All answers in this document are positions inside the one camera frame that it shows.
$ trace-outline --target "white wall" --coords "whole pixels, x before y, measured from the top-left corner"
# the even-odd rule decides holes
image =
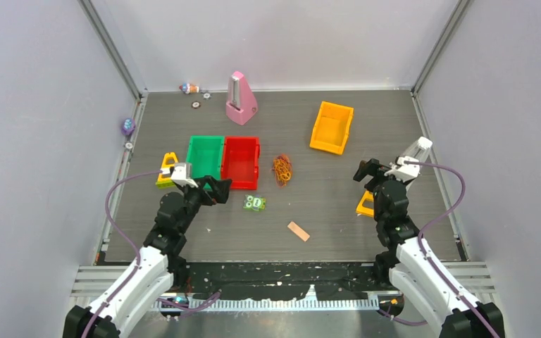
[[[0,337],[60,337],[134,100],[77,1],[0,1]]]
[[[456,3],[95,2],[150,92],[177,91],[185,81],[226,89],[235,70],[255,89],[409,88]]]
[[[467,179],[466,241],[507,327],[541,337],[541,2],[474,1],[420,98],[440,162]]]

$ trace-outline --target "yellow bin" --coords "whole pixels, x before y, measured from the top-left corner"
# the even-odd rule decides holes
[[[323,101],[321,109],[318,111],[316,123],[314,123],[314,129],[312,129],[310,148],[342,155],[347,139],[349,139],[349,127],[352,125],[353,119],[354,109],[352,107]]]

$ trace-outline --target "rubber band pile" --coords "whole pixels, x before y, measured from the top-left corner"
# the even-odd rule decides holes
[[[275,172],[275,180],[279,187],[287,185],[287,181],[291,180],[293,169],[287,155],[280,154],[273,160],[273,171]]]

